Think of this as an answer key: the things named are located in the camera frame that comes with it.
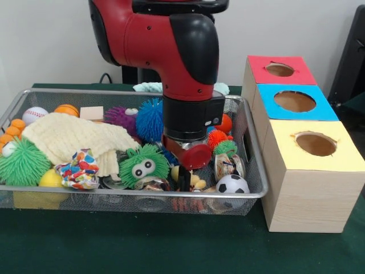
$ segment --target green spiky ball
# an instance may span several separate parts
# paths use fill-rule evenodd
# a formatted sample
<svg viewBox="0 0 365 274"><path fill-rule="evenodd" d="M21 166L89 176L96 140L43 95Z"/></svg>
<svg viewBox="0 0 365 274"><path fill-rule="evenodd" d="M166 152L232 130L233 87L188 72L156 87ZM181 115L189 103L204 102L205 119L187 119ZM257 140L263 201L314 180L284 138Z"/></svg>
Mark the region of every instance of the green spiky ball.
<svg viewBox="0 0 365 274"><path fill-rule="evenodd" d="M234 154L237 154L237 146L235 142L227 140L219 143L214 149L214 154L219 155L223 153L226 153L229 158L231 158Z"/></svg>
<svg viewBox="0 0 365 274"><path fill-rule="evenodd" d="M151 144L146 144L137 150L128 149L127 154L129 159L119 164L119 177L121 181L129 188L134 188L136 182L141 178L135 178L132 169L135 165L140 164L146 159L150 159L156 164L155 170L152 173L146 174L146 176L156 176L161 179L166 179L169 174L169 163L158 150L159 148L157 146Z"/></svg>
<svg viewBox="0 0 365 274"><path fill-rule="evenodd" d="M0 178L7 186L35 187L51 168L51 162L37 147L23 138L8 158L0 156Z"/></svg>

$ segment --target red robot arm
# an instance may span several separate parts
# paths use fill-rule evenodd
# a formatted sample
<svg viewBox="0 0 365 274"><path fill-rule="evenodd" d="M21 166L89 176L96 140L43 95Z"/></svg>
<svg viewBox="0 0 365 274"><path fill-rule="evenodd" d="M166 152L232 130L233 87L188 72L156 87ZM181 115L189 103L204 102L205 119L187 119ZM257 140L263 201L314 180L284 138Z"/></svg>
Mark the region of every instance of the red robot arm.
<svg viewBox="0 0 365 274"><path fill-rule="evenodd" d="M223 96L212 96L219 60L212 20L193 13L134 13L132 0L89 0L89 6L98 47L107 62L159 73L166 148L187 169L208 164L206 128L221 123L224 107Z"/></svg>

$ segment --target red box top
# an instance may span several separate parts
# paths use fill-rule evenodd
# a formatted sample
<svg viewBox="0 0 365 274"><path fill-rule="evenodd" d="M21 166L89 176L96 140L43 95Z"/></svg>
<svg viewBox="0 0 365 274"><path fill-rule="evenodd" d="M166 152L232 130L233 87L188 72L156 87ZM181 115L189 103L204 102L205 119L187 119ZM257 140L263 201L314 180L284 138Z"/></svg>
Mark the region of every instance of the red box top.
<svg viewBox="0 0 365 274"><path fill-rule="evenodd" d="M317 85L302 57L248 56L257 84Z"/></svg>

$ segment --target cream knitted cloth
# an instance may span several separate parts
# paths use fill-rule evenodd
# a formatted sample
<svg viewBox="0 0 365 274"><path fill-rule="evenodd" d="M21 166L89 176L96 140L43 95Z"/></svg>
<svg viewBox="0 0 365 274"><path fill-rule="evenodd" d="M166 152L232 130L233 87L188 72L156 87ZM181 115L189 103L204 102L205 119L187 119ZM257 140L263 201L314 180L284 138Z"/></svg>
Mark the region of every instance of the cream knitted cloth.
<svg viewBox="0 0 365 274"><path fill-rule="evenodd" d="M139 145L122 127L55 112L27 126L22 136L33 142L54 165L69 163L77 150L90 148L100 177L119 173L117 150L136 149Z"/></svg>

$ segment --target circular hole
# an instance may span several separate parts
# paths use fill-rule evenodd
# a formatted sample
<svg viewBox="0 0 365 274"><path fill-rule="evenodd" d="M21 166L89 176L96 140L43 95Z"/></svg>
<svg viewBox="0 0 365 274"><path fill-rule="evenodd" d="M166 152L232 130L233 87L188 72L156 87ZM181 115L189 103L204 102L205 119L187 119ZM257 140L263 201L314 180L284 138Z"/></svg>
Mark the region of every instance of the circular hole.
<svg viewBox="0 0 365 274"><path fill-rule="evenodd" d="M279 92L274 96L274 100L276 104L292 112L311 111L317 105L311 96L291 90Z"/></svg>
<svg viewBox="0 0 365 274"><path fill-rule="evenodd" d="M292 67L280 63L271 63L266 66L266 69L270 74L279 77L289 77L294 74Z"/></svg>
<svg viewBox="0 0 365 274"><path fill-rule="evenodd" d="M304 132L295 140L303 150L315 156L329 156L336 151L336 141L321 133Z"/></svg>

